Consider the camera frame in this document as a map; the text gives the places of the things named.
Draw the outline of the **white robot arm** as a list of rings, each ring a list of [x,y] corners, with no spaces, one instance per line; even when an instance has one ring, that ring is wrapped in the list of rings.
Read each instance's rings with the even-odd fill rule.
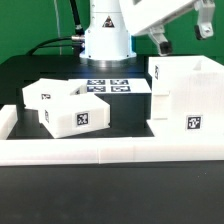
[[[136,60],[132,39],[147,35],[158,54],[167,56],[172,43],[164,36],[164,25],[196,10],[197,39],[213,35],[214,0],[90,0],[90,25],[80,60],[99,67],[120,67]]]

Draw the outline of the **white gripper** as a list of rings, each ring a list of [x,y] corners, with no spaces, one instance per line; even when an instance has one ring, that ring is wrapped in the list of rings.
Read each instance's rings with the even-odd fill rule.
[[[172,43],[164,36],[165,29],[160,24],[166,24],[194,8],[198,12],[194,27],[196,38],[203,40],[214,34],[214,0],[119,0],[119,4],[128,32],[132,36],[141,36],[149,30],[149,37],[160,56],[172,53]]]

